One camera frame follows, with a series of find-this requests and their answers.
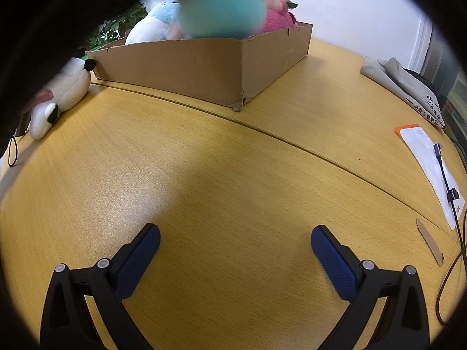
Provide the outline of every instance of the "green plant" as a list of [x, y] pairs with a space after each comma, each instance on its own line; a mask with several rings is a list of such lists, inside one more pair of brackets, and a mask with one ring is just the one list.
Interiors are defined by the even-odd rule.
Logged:
[[146, 12], [143, 4], [137, 3], [120, 16], [105, 21], [104, 25], [97, 28], [89, 37], [86, 50], [104, 46], [109, 42], [124, 37], [127, 30], [132, 29], [147, 15], [148, 12]]

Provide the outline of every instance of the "white wall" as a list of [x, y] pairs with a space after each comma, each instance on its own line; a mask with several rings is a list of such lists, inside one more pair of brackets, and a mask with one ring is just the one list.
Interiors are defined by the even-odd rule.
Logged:
[[314, 38], [420, 71], [431, 23], [411, 0], [291, 1], [298, 20], [314, 24]]

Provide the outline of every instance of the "blue gripper pad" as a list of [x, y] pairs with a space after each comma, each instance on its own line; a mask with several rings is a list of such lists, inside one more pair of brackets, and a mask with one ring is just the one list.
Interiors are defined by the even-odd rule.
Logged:
[[357, 297], [357, 278], [319, 226], [311, 232], [311, 248], [339, 297], [346, 301], [354, 301]]
[[109, 271], [117, 299], [129, 298], [155, 256], [161, 242], [159, 228], [151, 223], [139, 232], [134, 240], [123, 245], [112, 258]]

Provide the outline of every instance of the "pink plush toy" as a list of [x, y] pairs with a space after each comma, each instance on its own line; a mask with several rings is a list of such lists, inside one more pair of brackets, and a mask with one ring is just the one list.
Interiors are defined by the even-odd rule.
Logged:
[[298, 27], [295, 16], [289, 11], [287, 0], [280, 0], [280, 2], [282, 4], [281, 11], [267, 9], [266, 23], [260, 34], [288, 29], [289, 27]]

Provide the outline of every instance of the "panda plush toy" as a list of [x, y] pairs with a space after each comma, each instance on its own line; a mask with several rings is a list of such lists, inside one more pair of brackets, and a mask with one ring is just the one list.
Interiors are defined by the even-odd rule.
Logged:
[[69, 111], [84, 97], [90, 85], [90, 72], [96, 66], [94, 59], [86, 61], [71, 58], [44, 89], [54, 97], [41, 102], [31, 111], [29, 132], [34, 139], [42, 139], [58, 120], [60, 114]]

